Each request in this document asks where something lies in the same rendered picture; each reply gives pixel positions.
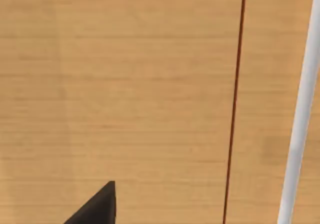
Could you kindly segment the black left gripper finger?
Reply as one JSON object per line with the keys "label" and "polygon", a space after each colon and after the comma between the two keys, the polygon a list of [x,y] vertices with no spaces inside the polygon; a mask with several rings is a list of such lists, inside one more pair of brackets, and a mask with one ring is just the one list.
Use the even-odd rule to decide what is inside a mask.
{"label": "black left gripper finger", "polygon": [[63,224],[116,224],[115,183],[109,181]]}

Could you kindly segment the wooden door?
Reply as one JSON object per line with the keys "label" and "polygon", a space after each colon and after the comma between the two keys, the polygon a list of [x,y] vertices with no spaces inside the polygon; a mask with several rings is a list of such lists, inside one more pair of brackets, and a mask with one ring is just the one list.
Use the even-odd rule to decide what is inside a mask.
{"label": "wooden door", "polygon": [[276,224],[313,0],[245,0],[225,224]]}
{"label": "wooden door", "polygon": [[0,0],[0,224],[222,224],[242,0]]}

